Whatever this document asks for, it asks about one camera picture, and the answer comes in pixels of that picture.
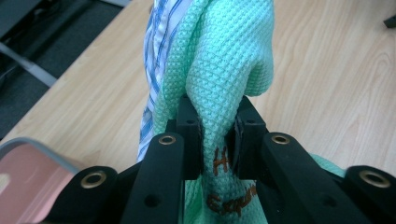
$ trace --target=light wood surface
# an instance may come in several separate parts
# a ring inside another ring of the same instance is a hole
[[[134,164],[149,92],[142,48],[150,5],[125,8],[3,142],[29,136],[88,166]],[[274,84],[252,99],[270,131],[343,168],[396,175],[396,30],[382,23],[396,1],[275,6]]]

